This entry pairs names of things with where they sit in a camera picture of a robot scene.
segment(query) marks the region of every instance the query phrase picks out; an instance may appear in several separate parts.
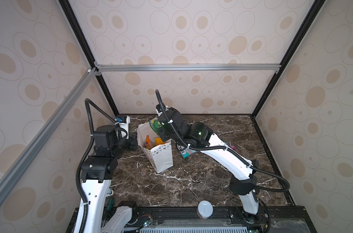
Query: marble tabletop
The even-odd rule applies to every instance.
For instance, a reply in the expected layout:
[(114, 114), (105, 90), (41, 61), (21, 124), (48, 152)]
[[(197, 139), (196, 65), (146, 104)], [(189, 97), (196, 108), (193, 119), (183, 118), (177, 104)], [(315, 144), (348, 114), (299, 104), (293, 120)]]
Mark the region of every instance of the marble tabletop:
[[(129, 132), (139, 124), (153, 119), (155, 115), (131, 115)], [(188, 123), (203, 122), (222, 140), (234, 145), (236, 151), (250, 160), (257, 159), (259, 167), (273, 172), (261, 141), (248, 116), (192, 116), (184, 115)], [(200, 152), (186, 159), (172, 142), (173, 164), (171, 168), (157, 174), (140, 147), (136, 152), (126, 151), (118, 160), (111, 188), (114, 204), (121, 201), (136, 201), (140, 207), (150, 206), (197, 206), (202, 200), (214, 206), (240, 206), (237, 195), (228, 189), (231, 173), (211, 157)], [(258, 184), (279, 188), (277, 179), (255, 174)], [(267, 205), (285, 206), (282, 193), (261, 191), (258, 195)]]

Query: round lid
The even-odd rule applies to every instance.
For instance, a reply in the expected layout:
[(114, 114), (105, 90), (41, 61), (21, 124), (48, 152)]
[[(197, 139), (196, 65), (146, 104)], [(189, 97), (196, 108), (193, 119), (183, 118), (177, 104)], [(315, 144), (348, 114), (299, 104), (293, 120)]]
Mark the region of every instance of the round lid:
[(212, 215), (212, 205), (208, 201), (200, 202), (198, 204), (197, 210), (199, 214), (204, 218), (208, 218)]

